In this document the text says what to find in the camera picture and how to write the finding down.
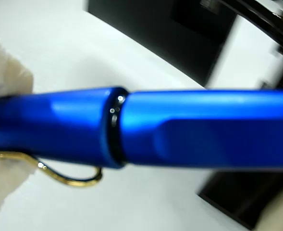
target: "white surface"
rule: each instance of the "white surface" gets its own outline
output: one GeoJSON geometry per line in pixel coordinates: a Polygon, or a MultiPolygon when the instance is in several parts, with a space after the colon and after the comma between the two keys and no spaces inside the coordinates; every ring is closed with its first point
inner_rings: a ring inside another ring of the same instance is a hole
{"type": "MultiPolygon", "coordinates": [[[[34,73],[35,92],[110,85],[129,90],[201,88],[127,36],[83,12],[83,4],[81,0],[0,0],[1,43],[34,73]]],[[[245,49],[264,52],[274,44],[257,41],[257,46],[245,49]]],[[[220,63],[222,69],[232,64],[220,63]]],[[[266,65],[259,69],[256,64],[245,71],[252,79],[256,70],[263,73],[263,69],[266,65]]],[[[223,74],[230,79],[234,72],[223,74]]],[[[238,81],[230,86],[247,83],[243,78],[238,81]]],[[[226,79],[221,83],[221,87],[230,87],[226,79]]],[[[252,80],[246,85],[256,87],[252,80]]],[[[77,176],[89,174],[85,167],[50,165],[77,176]]],[[[36,172],[6,198],[0,210],[0,231],[245,230],[195,194],[209,171],[128,166],[104,174],[98,186],[74,189],[36,172]]]]}

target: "pen cap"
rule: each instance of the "pen cap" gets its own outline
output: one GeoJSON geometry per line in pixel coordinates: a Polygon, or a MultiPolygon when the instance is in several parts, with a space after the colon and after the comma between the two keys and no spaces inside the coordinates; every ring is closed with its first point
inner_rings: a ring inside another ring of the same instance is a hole
{"type": "Polygon", "coordinates": [[[0,150],[118,168],[108,145],[108,114],[122,88],[0,99],[0,150]]]}

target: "metallic blue surface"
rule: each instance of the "metallic blue surface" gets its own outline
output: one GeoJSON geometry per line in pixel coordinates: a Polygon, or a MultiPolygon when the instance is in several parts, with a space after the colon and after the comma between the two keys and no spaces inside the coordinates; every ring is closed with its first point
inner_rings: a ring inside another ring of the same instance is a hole
{"type": "Polygon", "coordinates": [[[0,150],[121,167],[107,146],[107,116],[121,88],[0,99],[0,150]]]}
{"type": "Polygon", "coordinates": [[[136,92],[120,125],[129,163],[283,167],[283,91],[136,92]]]}

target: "black object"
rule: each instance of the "black object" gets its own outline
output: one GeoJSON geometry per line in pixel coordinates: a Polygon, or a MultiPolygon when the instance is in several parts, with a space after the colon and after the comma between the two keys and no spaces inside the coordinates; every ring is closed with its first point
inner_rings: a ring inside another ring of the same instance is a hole
{"type": "Polygon", "coordinates": [[[249,20],[283,47],[283,16],[277,16],[255,0],[219,0],[249,20]]]}
{"type": "Polygon", "coordinates": [[[264,207],[282,190],[283,172],[218,172],[199,196],[252,230],[264,207]]]}
{"type": "Polygon", "coordinates": [[[88,11],[202,86],[236,17],[215,0],[89,0],[88,11]]]}
{"type": "Polygon", "coordinates": [[[107,139],[110,148],[110,153],[113,159],[118,164],[124,164],[126,162],[124,151],[122,149],[121,141],[120,141],[120,117],[121,110],[125,98],[127,97],[128,92],[125,89],[122,89],[118,95],[115,97],[115,102],[109,110],[108,116],[108,127],[107,127],[107,139]]]}

